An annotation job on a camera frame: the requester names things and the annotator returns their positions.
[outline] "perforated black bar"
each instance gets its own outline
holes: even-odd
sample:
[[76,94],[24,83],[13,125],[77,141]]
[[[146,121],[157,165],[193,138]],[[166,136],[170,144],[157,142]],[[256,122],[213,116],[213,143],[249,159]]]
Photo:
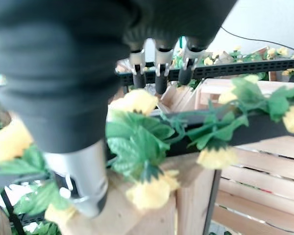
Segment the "perforated black bar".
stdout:
[[[193,79],[200,80],[206,77],[219,77],[246,73],[258,73],[268,71],[282,71],[294,68],[294,59],[269,60],[260,62],[245,62],[224,65],[211,65],[198,67],[194,71]],[[177,81],[179,70],[170,70],[168,80]],[[132,73],[118,73],[122,86],[133,85]],[[155,83],[155,72],[146,71],[146,83]]]

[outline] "white wall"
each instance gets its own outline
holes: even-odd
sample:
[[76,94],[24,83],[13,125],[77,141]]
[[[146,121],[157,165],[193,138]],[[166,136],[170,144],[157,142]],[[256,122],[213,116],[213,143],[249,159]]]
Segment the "white wall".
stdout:
[[[243,37],[294,47],[294,0],[238,0],[223,27]],[[240,39],[220,29],[208,49],[231,51],[237,45],[242,46],[243,53],[250,53],[265,46],[279,47]],[[145,51],[146,61],[154,61],[152,40],[146,42]]]

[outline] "black cable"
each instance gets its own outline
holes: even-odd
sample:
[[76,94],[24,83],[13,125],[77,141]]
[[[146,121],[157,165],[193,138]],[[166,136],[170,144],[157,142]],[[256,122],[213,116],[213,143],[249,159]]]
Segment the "black cable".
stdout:
[[235,37],[238,37],[238,38],[243,38],[243,39],[251,40],[251,41],[258,41],[258,42],[272,43],[272,44],[276,44],[276,45],[279,45],[279,46],[282,46],[282,47],[286,47],[286,48],[291,49],[291,50],[294,51],[294,48],[293,48],[293,47],[289,47],[289,46],[283,45],[283,44],[281,44],[281,43],[275,43],[275,42],[272,42],[272,41],[260,40],[260,39],[253,39],[253,38],[245,38],[245,37],[242,37],[242,36],[239,36],[239,35],[236,35],[236,34],[234,34],[234,33],[231,33],[231,32],[229,32],[229,31],[227,31],[227,30],[226,30],[225,28],[223,28],[222,26],[221,26],[221,28],[222,28],[225,32],[227,32],[228,34],[231,34],[231,35],[233,35],[233,36],[235,36]]

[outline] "green leaf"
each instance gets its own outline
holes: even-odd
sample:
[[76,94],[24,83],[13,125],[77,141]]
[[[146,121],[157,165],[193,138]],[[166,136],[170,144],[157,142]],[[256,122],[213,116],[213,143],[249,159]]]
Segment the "green leaf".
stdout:
[[213,137],[213,133],[210,133],[210,134],[207,134],[207,135],[204,135],[204,136],[201,136],[199,138],[197,138],[195,141],[193,142],[196,142],[196,147],[199,149],[199,150],[202,150],[206,144],[208,143],[208,141]]
[[283,96],[272,96],[268,99],[269,114],[273,121],[280,121],[289,107],[289,102]]
[[248,126],[248,118],[246,115],[238,117],[230,125],[216,131],[214,133],[214,137],[219,140],[230,141],[232,139],[233,132],[241,125]]
[[34,144],[25,149],[22,159],[36,169],[44,170],[46,167],[42,152]]
[[150,128],[149,131],[160,140],[165,140],[171,137],[175,133],[173,128],[171,128],[169,125],[165,125],[161,123]]
[[134,130],[121,122],[107,122],[106,123],[106,138],[126,138],[128,139]]
[[43,173],[44,169],[37,168],[21,158],[15,158],[11,161],[0,162],[1,174],[30,174]]
[[14,206],[14,213],[38,214],[46,210],[50,203],[59,210],[66,209],[69,205],[66,199],[60,197],[59,189],[54,181],[48,181],[36,191],[22,196]]

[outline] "black rubber tip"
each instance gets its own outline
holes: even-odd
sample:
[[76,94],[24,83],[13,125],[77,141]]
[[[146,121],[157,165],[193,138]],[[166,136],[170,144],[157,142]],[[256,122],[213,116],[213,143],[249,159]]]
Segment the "black rubber tip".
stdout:
[[187,67],[186,70],[180,69],[178,74],[178,81],[181,85],[187,85],[190,83],[193,77],[194,71],[191,70],[191,67]]
[[163,75],[163,72],[160,76],[155,77],[156,92],[158,94],[163,94],[167,89],[168,78]]
[[133,74],[133,82],[135,88],[144,88],[146,86],[146,74]]

